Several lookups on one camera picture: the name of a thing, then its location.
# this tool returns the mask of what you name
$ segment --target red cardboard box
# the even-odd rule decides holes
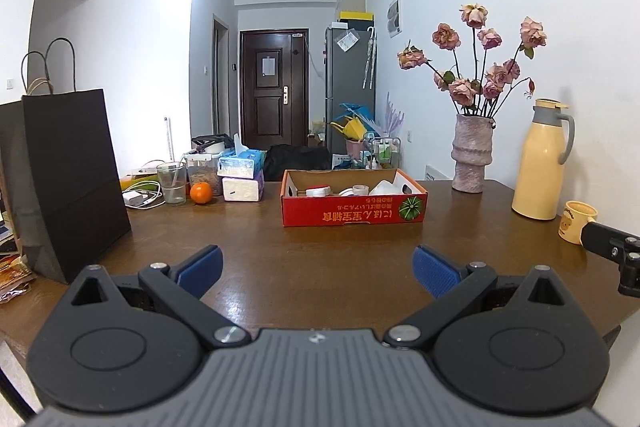
[[[353,185],[370,190],[382,180],[399,187],[401,196],[339,196]],[[331,196],[307,198],[306,190],[328,185]],[[345,171],[285,171],[280,199],[285,227],[336,227],[350,223],[382,225],[421,223],[427,191],[400,169]]]

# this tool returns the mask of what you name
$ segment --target power adapter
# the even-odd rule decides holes
[[[145,197],[136,190],[124,192],[122,197],[124,199],[124,204],[128,204],[129,206],[142,206],[142,204],[145,202]]]

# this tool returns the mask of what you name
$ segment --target pink rose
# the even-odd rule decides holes
[[[450,51],[461,44],[458,33],[444,22],[438,24],[438,29],[433,34],[433,43],[437,44],[441,50]]]
[[[464,107],[474,104],[476,92],[471,87],[471,82],[466,78],[459,78],[449,84],[449,93],[454,102],[458,102]]]
[[[518,79],[518,77],[520,76],[520,66],[515,60],[510,58],[502,66],[505,70],[507,70],[507,84],[511,84],[514,80]]]
[[[464,4],[460,9],[462,12],[461,19],[466,22],[467,26],[479,30],[486,22],[486,16],[489,13],[484,6],[479,4]]]
[[[489,100],[497,98],[501,92],[502,88],[500,86],[497,86],[493,82],[487,82],[486,84],[484,84],[484,89],[482,90],[484,96]]]
[[[407,46],[404,51],[398,54],[398,62],[401,70],[412,70],[417,66],[426,64],[429,59],[424,56],[422,50],[415,46]]]
[[[493,28],[479,31],[478,40],[482,42],[482,47],[486,50],[497,48],[502,44],[502,37]]]
[[[504,84],[511,84],[512,81],[512,78],[507,74],[504,66],[498,66],[495,62],[493,66],[487,70],[485,77],[487,81],[500,87],[500,89],[504,87]]]
[[[449,86],[447,86],[446,82],[442,79],[445,73],[446,71],[438,71],[437,73],[433,73],[433,82],[436,83],[436,86],[438,86],[438,89],[440,89],[441,91],[446,91],[449,89]]]
[[[525,48],[546,46],[546,33],[542,31],[542,24],[535,22],[531,17],[524,17],[520,25],[520,37]]]

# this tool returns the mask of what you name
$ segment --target snack package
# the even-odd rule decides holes
[[[33,279],[35,275],[18,254],[0,258],[0,303],[28,291],[27,283]]]

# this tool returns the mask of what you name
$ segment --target metal screw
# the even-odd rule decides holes
[[[323,343],[325,340],[326,336],[324,336],[322,333],[314,333],[309,337],[309,342],[312,342],[316,345]]]
[[[411,324],[400,324],[389,330],[389,336],[396,342],[413,342],[420,338],[420,330]]]
[[[216,330],[213,334],[214,338],[223,344],[235,344],[242,341],[246,337],[246,331],[238,326],[225,326]]]

